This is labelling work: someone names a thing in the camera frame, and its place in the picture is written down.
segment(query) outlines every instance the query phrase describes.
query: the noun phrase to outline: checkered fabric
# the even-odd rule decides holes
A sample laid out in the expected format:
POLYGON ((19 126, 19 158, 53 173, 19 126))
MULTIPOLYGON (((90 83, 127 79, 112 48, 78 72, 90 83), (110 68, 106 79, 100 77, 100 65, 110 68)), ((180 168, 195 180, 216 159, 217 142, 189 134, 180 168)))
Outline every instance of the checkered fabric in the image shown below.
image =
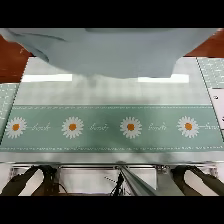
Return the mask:
MULTIPOLYGON (((39 58, 30 58, 24 76, 66 73, 39 58)), ((187 75, 189 82, 157 79, 152 83, 78 74, 72 75, 72 81, 22 82, 14 105, 211 105, 196 58, 180 58, 173 74, 187 75)))
POLYGON ((14 96, 19 84, 0 84, 0 139, 13 104, 14 96))
POLYGON ((224 58, 197 58, 208 88, 224 88, 224 58))

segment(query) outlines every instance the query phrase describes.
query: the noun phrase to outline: daisy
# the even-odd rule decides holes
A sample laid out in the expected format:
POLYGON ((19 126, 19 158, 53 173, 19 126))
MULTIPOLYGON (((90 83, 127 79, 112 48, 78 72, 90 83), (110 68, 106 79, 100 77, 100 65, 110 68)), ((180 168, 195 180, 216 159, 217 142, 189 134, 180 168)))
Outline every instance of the daisy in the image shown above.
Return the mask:
POLYGON ((26 130, 26 121, 22 117, 15 117, 6 126, 6 135, 8 138, 17 138, 26 130))
POLYGON ((134 117, 126 117, 126 119, 123 119, 120 127, 120 131, 123 131, 123 135, 130 139, 139 136, 141 134, 140 131, 142 130, 140 121, 134 117))
POLYGON ((194 138, 194 136, 197 136, 197 134, 199 133, 199 126, 194 118, 186 116, 182 117, 179 120, 177 127, 179 128, 178 130, 182 132, 182 135, 188 138, 194 138))
POLYGON ((63 122, 62 131, 64 132, 63 135, 66 135, 66 138, 75 138, 82 134, 84 124, 83 121, 80 120, 78 117, 69 117, 63 122))

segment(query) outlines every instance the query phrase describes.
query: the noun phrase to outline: gray cloth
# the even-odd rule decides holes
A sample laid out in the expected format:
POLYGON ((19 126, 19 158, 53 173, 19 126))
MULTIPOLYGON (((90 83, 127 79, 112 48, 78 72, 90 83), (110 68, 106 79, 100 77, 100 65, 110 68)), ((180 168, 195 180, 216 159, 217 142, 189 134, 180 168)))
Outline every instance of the gray cloth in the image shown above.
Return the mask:
POLYGON ((10 28, 9 41, 75 74, 170 77, 175 62, 217 28, 10 28))

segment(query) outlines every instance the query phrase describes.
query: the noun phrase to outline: red-brown surface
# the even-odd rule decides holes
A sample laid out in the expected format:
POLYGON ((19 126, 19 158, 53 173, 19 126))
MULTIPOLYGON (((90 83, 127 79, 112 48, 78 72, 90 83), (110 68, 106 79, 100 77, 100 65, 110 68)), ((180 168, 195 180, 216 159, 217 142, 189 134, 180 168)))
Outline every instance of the red-brown surface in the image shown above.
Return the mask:
MULTIPOLYGON (((7 42, 0 35, 0 83, 20 82, 29 56, 31 54, 22 46, 7 42)), ((224 29, 220 29, 186 56, 224 58, 224 29)))

